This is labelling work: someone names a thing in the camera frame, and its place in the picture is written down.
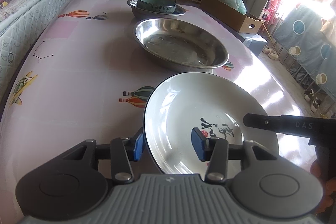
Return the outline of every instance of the metal bowl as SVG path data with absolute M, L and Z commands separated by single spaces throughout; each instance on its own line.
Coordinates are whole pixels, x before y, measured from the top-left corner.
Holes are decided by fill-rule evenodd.
M 223 66 L 229 58 L 226 48 L 216 37 L 177 19 L 138 22 L 134 38 L 157 63 L 177 72 L 211 71 Z
M 176 5 L 176 9 L 172 14 L 165 14 L 159 12 L 152 12 L 145 9 L 141 9 L 137 6 L 137 0 L 128 0 L 127 4 L 132 8 L 133 15 L 138 19 L 148 19 L 148 18 L 177 18 L 185 14 L 185 9 L 181 6 Z
M 137 6 L 148 11 L 172 14 L 176 9 L 176 3 L 171 0 L 138 0 Z

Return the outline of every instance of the tiled floor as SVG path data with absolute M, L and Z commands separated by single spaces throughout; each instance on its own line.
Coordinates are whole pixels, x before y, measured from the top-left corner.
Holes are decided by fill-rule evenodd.
M 304 89 L 295 81 L 284 65 L 277 60 L 268 58 L 263 52 L 259 54 L 258 58 L 292 96 L 304 116 L 320 117 L 319 110 L 316 113 L 310 110 L 310 103 L 304 99 Z

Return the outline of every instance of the metal tray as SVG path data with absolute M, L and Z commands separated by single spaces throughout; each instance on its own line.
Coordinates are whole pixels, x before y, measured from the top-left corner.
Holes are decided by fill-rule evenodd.
M 165 14 L 153 11 L 147 11 L 137 7 L 137 0 L 128 0 L 127 4 L 132 8 L 133 15 L 138 19 L 150 19 L 150 18 L 178 18 L 185 14 L 185 9 L 176 5 L 176 9 L 172 14 Z
M 178 19 L 142 20 L 134 27 L 133 35 L 156 63 L 177 72 L 208 72 L 223 66 L 229 58 L 216 37 Z

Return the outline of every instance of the plate rim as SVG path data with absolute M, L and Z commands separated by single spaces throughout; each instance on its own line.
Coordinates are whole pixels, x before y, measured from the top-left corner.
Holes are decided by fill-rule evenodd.
M 226 57 L 224 59 L 223 62 L 221 62 L 219 65 L 214 65 L 214 66 L 197 66 L 197 65 L 187 65 L 185 63 L 181 63 L 181 62 L 177 62 L 177 61 L 174 61 L 174 60 L 171 60 L 169 58 L 166 58 L 164 56 L 161 56 L 159 54 L 157 54 L 156 52 L 152 51 L 150 48 L 148 48 L 147 46 L 145 46 L 143 43 L 141 43 L 141 41 L 139 40 L 139 38 L 137 37 L 137 35 L 135 34 L 135 31 L 137 29 L 137 27 L 145 22 L 145 21 L 149 21 L 149 20 L 153 20 L 153 19 L 165 19 L 165 20 L 178 20 L 178 21 L 183 21 L 183 20 L 179 20 L 179 19 L 175 19 L 175 18 L 147 18 L 147 19 L 143 19 L 143 20 L 140 20 L 139 22 L 137 22 L 135 25 L 134 25 L 134 28 L 133 28 L 133 38 L 136 40 L 136 42 L 143 48 L 145 49 L 147 52 L 153 54 L 154 56 L 156 56 L 157 58 L 160 58 L 160 59 L 163 59 L 165 61 L 169 61 L 169 62 L 172 62 L 172 63 L 175 63 L 175 64 L 178 64 L 178 65 L 181 65 L 181 66 L 185 66 L 185 67 L 189 67 L 189 68 L 194 68 L 194 69 L 203 69 L 203 70 L 211 70 L 211 69 L 216 69 L 216 68 L 220 68 L 222 66 L 224 66 L 228 61 L 229 61 L 229 52 L 227 51 L 226 47 L 224 46 L 224 44 L 217 38 L 215 37 L 212 33 L 208 32 L 207 30 L 203 29 L 204 31 L 208 32 L 209 35 L 211 35 L 213 38 L 215 38 L 216 40 L 218 40 L 218 42 L 222 45 L 224 51 L 226 52 Z M 197 28 L 200 28 L 199 26 L 197 25 L 194 25 L 192 23 L 189 23 L 189 22 L 186 22 L 186 21 L 183 21 L 187 24 L 190 24 L 190 25 L 193 25 Z
M 155 88 L 154 88 L 154 90 L 152 91 L 152 93 L 151 93 L 151 95 L 149 96 L 149 98 L 148 98 L 148 100 L 147 100 L 147 102 L 146 102 L 146 105 L 145 105 L 145 109 L 144 109 L 144 111 L 143 111 L 143 117 L 142 117 L 142 132 L 143 132 L 143 135 L 144 135 L 144 141 L 145 141 L 145 143 L 146 143 L 146 147 L 147 147 L 147 150 L 148 150 L 148 152 L 149 152 L 149 155 L 150 155 L 150 157 L 151 157 L 151 159 L 152 159 L 152 161 L 154 162 L 154 164 L 157 166 L 157 168 L 160 170 L 160 172 L 161 173 L 163 173 L 163 174 L 165 174 L 165 172 L 162 170 L 162 168 L 160 167 L 160 165 L 157 163 L 157 161 L 155 160 L 155 158 L 154 158 L 154 156 L 153 156 L 153 153 L 152 153 L 152 151 L 151 151 L 151 149 L 150 149 L 150 147 L 149 147 L 149 145 L 148 145 L 148 140 L 147 140 L 147 134 L 146 134 L 146 128 L 145 128 L 145 117 L 146 117 L 146 110 L 147 110 L 147 107 L 148 107 L 148 103 L 149 103 L 149 101 L 150 101 L 150 99 L 151 99 L 151 97 L 152 97 L 152 95 L 154 94 L 154 92 L 155 92 L 155 90 L 157 90 L 164 82 L 166 82 L 167 80 L 169 80 L 170 78 L 173 78 L 173 77 L 176 77 L 177 75 L 181 75 L 181 74 L 185 74 L 185 73 L 206 73 L 206 74 L 209 74 L 209 75 L 213 75 L 213 76 L 216 76 L 216 77 L 220 77 L 220 78 L 222 78 L 222 79 L 224 79 L 224 80 L 226 80 L 226 81 L 229 81 L 229 82 L 232 82 L 232 81 L 230 81 L 230 80 L 228 80 L 228 79 L 226 79 L 226 78 L 223 78 L 223 77 L 221 77 L 221 76 L 218 76 L 218 75 L 214 75 L 214 74 L 212 74 L 212 73 L 208 73 L 208 72 L 200 72 L 200 71 L 188 71 L 188 72 L 180 72 L 180 73 L 177 73 L 177 74 L 175 74 L 175 75 L 172 75 L 172 76 L 170 76 L 170 77 L 168 77 L 168 78 L 166 78 L 166 79 L 164 79 L 163 81 L 161 81 Z M 279 154 L 279 142 L 278 142 L 278 138 L 277 138 L 277 134 L 276 134 L 276 132 L 273 132 L 273 131 L 270 131 L 270 133 L 271 134 L 273 134 L 274 136 L 275 136 L 275 139 L 276 139 L 276 141 L 277 141 L 277 154 Z

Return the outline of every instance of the metal screw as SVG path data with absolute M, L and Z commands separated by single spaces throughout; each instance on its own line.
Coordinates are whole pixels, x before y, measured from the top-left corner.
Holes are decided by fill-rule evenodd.
M 207 175 L 209 180 L 212 181 L 221 181 L 224 179 L 224 175 L 221 173 L 212 172 Z
M 119 181 L 128 181 L 132 178 L 131 174 L 129 173 L 116 173 L 114 177 Z

